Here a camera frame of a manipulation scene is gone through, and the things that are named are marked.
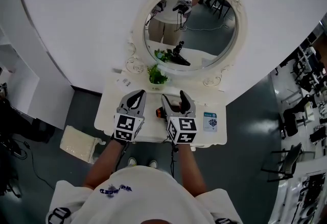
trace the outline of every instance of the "cable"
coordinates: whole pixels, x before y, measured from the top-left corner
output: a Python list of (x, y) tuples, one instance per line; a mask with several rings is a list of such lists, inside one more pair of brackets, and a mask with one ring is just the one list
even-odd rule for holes
[(162, 143), (170, 142), (170, 141), (167, 141), (168, 139), (169, 139), (169, 135), (167, 136), (167, 138), (165, 140), (162, 141)]
[(43, 182), (45, 182), (50, 188), (52, 188), (53, 190), (55, 190), (55, 188), (51, 185), (51, 184), (49, 184), (49, 182), (47, 182), (45, 179), (43, 179), (43, 178), (41, 178), (38, 174), (37, 174), (37, 172), (36, 172), (36, 170), (35, 170), (35, 167), (34, 167), (34, 157), (33, 157), (33, 152), (32, 152), (32, 150), (31, 150), (31, 147), (29, 146), (29, 144), (26, 142), (26, 141), (20, 141), (20, 140), (16, 140), (16, 139), (13, 139), (14, 141), (18, 141), (18, 142), (21, 142), (22, 144), (24, 144), (24, 146), (27, 148), (27, 149), (29, 149), (30, 150), (30, 152), (31, 152), (31, 156), (32, 156), (32, 167), (33, 167), (33, 171), (34, 171), (34, 174), (35, 174), (35, 176), (38, 178), (38, 179), (40, 179), (40, 180), (42, 180)]
[(22, 156), (22, 157), (17, 156), (15, 153), (13, 153), (12, 155), (15, 156), (18, 160), (22, 160), (22, 161), (23, 161), (23, 160), (26, 160), (26, 158), (27, 158), (27, 152), (24, 151), (23, 149), (20, 149), (20, 151), (21, 151), (21, 152), (25, 152), (25, 155)]
[(177, 24), (176, 24), (176, 29), (174, 30), (174, 32), (177, 32), (178, 30), (186, 31), (186, 25), (185, 24), (187, 23), (188, 19), (189, 18), (186, 18), (185, 23), (182, 24), (182, 14), (180, 14), (180, 21), (179, 21), (179, 28), (178, 28), (178, 13), (177, 13)]
[(177, 145), (174, 144), (172, 141), (172, 152), (171, 152), (171, 162), (170, 162), (170, 172), (173, 178), (174, 177), (174, 170), (175, 170), (175, 160), (174, 160), (174, 153), (178, 152), (178, 148), (176, 147)]
[(220, 29), (220, 28), (226, 28), (226, 29), (229, 29), (229, 26), (225, 23), (225, 17), (224, 17), (224, 21), (223, 21), (223, 24), (219, 27), (216, 27), (216, 28), (213, 28), (213, 29), (192, 29), (192, 28), (189, 28), (187, 26), (185, 26), (185, 30), (182, 30), (183, 32), (185, 32), (187, 29), (191, 30), (191, 31), (213, 31), (213, 30), (217, 30), (217, 29)]
[(150, 17), (150, 19), (145, 23), (145, 26), (148, 26), (149, 22), (151, 21), (151, 19), (152, 19), (154, 16), (156, 16), (156, 14), (157, 14), (157, 13), (154, 13), (154, 14)]
[(118, 159), (118, 162), (117, 162), (117, 164), (116, 164), (116, 168), (115, 168), (114, 171), (117, 171), (118, 166), (119, 166), (119, 164), (120, 164), (120, 162), (121, 162), (123, 156), (125, 155), (125, 153), (126, 153), (128, 147), (129, 147), (129, 141), (126, 141), (126, 144), (124, 145), (124, 147), (123, 147), (123, 149), (122, 149), (122, 151), (121, 151), (121, 155), (120, 155), (120, 157), (119, 157), (119, 159)]

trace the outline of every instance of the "white wall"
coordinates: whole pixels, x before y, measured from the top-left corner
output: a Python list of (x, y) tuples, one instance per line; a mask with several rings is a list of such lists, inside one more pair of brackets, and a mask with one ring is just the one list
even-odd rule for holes
[[(102, 92), (125, 64), (124, 43), (145, 0), (25, 0), (41, 38), (70, 82)], [(327, 0), (243, 0), (247, 41), (223, 89), (232, 101), (273, 70), (315, 28)]]
[(0, 0), (0, 26), (27, 68), (39, 78), (27, 114), (63, 129), (74, 90), (44, 50), (20, 0)]
[(19, 56), (11, 45), (0, 45), (0, 67), (4, 70), (14, 72)]
[(16, 63), (15, 73), (12, 73), (7, 81), (7, 99), (10, 101), (11, 106), (22, 113), (31, 116), (29, 109), (31, 107), (33, 95), (38, 87), (38, 83), (39, 77), (28, 68), (22, 59), (19, 58)]

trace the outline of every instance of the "printed logo on shirt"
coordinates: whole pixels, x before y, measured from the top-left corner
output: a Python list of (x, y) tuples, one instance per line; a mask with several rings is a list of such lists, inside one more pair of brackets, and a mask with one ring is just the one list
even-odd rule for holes
[(126, 191), (132, 191), (131, 187), (121, 185), (119, 189), (117, 189), (115, 186), (111, 185), (107, 190), (100, 189), (100, 193), (106, 194), (108, 198), (113, 198), (120, 190), (126, 190)]

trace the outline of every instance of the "potted plant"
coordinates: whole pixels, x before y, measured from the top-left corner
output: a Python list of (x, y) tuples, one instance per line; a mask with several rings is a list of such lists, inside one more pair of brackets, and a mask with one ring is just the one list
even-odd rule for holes
[(161, 73), (158, 69), (158, 64), (148, 67), (149, 87), (154, 91), (161, 91), (165, 87), (165, 82), (168, 77)]
[(163, 62), (167, 62), (167, 61), (170, 61), (171, 60), (171, 57), (172, 57), (172, 51), (171, 50), (167, 50), (164, 51), (164, 50), (155, 50), (154, 51), (154, 55), (156, 56), (156, 58), (158, 58), (159, 60), (162, 60)]

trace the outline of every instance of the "small green plant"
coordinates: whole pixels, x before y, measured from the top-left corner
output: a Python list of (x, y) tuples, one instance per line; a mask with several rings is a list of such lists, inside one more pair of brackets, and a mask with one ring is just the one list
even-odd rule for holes
[(170, 52), (169, 51), (164, 51), (164, 50), (155, 50), (154, 51), (154, 55), (156, 56), (156, 58), (162, 60), (163, 62), (166, 62), (166, 61), (170, 61), (170, 58), (171, 58), (171, 50)]
[(148, 67), (148, 74), (149, 80), (153, 84), (164, 84), (168, 80), (167, 76), (161, 74), (158, 64)]

